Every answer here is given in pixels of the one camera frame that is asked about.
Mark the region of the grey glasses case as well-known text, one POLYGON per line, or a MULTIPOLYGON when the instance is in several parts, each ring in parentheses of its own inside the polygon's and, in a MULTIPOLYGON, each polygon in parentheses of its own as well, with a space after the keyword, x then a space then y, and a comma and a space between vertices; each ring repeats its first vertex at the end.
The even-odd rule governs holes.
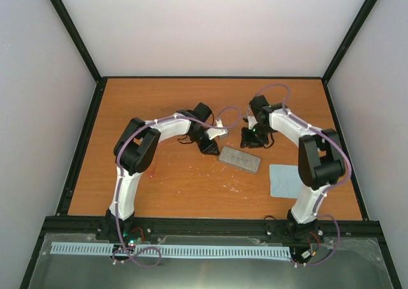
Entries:
POLYGON ((223 147, 219 155, 219 161, 226 165, 255 174, 259 170, 261 158, 231 147, 223 147))

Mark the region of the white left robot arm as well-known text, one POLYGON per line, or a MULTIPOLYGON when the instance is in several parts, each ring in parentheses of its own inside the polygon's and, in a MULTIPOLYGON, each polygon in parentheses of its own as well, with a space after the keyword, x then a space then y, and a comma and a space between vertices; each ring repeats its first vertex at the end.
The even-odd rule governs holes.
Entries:
POLYGON ((128 220, 134 216, 135 196, 143 173, 150 167, 158 144, 175 136, 187 136, 198 145, 201 153, 218 156, 217 137, 228 134, 220 119, 215 125, 205 123, 212 112, 203 103, 194 110, 179 110, 153 121, 137 117, 130 120, 114 147, 117 181, 113 200, 106 212, 112 221, 111 233, 118 239, 127 239, 133 231, 128 220))

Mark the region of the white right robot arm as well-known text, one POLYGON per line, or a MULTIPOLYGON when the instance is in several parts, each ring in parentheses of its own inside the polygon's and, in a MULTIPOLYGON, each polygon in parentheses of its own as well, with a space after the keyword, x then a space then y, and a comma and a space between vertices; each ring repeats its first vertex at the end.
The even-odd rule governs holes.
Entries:
POLYGON ((346 173, 349 165, 333 129, 322 130, 296 116, 282 103, 271 105, 266 98, 249 102, 252 115, 244 117, 241 148, 267 148, 274 133, 281 133, 298 148, 298 175, 303 183, 294 206, 288 210, 286 234, 299 239, 315 228, 317 213, 328 191, 346 173))

